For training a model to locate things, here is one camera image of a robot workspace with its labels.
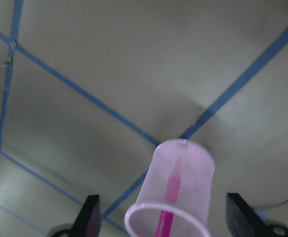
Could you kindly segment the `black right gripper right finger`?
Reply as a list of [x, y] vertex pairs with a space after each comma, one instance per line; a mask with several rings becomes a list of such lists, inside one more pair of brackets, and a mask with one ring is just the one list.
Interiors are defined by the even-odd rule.
[[225, 220], [233, 237], [288, 237], [288, 227], [264, 220], [238, 193], [226, 194]]

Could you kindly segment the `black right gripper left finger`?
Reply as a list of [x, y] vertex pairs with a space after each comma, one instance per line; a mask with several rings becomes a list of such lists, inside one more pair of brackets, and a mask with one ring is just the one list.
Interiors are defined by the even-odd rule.
[[90, 195], [85, 200], [74, 224], [70, 237], [98, 237], [101, 229], [100, 196]]

